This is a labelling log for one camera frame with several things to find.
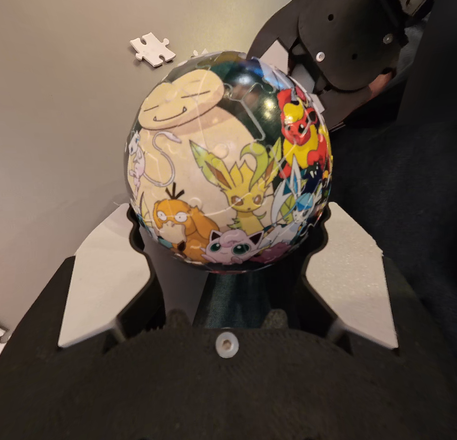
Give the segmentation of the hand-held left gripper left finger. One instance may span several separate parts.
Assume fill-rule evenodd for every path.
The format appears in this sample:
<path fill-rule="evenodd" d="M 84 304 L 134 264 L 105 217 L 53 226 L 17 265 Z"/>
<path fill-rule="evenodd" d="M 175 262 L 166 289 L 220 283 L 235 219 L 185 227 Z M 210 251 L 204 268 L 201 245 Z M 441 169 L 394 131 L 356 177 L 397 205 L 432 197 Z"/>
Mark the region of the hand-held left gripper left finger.
<path fill-rule="evenodd" d="M 121 314 L 143 294 L 155 273 L 144 252 L 134 249 L 130 236 L 135 217 L 128 203 L 117 207 L 75 252 L 70 286 L 58 339 L 68 348 L 100 333 L 122 342 L 132 333 Z"/>

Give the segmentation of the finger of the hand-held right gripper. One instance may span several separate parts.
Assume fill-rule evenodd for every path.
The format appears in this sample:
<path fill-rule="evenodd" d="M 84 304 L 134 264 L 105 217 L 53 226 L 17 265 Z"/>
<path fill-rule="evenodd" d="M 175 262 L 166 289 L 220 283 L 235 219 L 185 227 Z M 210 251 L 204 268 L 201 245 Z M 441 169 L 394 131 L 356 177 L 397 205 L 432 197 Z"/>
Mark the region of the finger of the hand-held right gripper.
<path fill-rule="evenodd" d="M 324 106 L 322 105 L 319 97 L 313 92 L 315 81 L 302 64 L 294 66 L 293 79 L 306 91 L 317 111 L 322 113 L 324 111 Z"/>
<path fill-rule="evenodd" d="M 279 40 L 276 40 L 271 44 L 260 57 L 260 61 L 294 77 L 294 69 L 296 67 L 294 56 L 289 53 L 289 50 L 286 49 Z"/>

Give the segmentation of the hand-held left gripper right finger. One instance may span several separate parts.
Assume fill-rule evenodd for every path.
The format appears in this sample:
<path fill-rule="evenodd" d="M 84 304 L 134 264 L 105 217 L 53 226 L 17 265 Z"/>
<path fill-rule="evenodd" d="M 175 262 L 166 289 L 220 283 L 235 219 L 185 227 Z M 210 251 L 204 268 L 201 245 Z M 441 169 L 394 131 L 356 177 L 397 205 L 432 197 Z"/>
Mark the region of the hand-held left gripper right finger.
<path fill-rule="evenodd" d="M 336 316 L 325 336 L 336 343 L 352 333 L 397 349 L 383 251 L 339 205 L 330 202 L 328 208 L 330 216 L 322 221 L 327 242 L 305 270 L 312 291 Z"/>

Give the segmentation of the colourful cartoon puzzle ball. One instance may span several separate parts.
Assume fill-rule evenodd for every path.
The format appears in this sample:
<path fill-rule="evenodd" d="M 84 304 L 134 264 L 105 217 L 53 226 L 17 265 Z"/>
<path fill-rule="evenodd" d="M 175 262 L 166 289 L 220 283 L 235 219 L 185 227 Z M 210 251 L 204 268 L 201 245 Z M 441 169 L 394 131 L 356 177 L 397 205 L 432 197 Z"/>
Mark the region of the colourful cartoon puzzle ball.
<path fill-rule="evenodd" d="M 213 273 L 262 269 L 308 237 L 328 204 L 333 156 L 317 97 L 237 51 L 179 64 L 128 136 L 130 203 L 176 259 Z"/>

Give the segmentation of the person's right hand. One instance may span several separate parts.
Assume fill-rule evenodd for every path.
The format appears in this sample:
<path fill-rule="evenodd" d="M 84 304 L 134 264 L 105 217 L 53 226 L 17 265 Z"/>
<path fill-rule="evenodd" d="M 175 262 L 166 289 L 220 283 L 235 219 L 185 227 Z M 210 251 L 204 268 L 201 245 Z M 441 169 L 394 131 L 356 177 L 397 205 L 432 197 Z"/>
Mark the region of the person's right hand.
<path fill-rule="evenodd" d="M 394 73 L 392 71 L 388 71 L 378 75 L 371 83 L 369 83 L 368 87 L 371 91 L 372 98 L 380 94 L 393 77 Z"/>

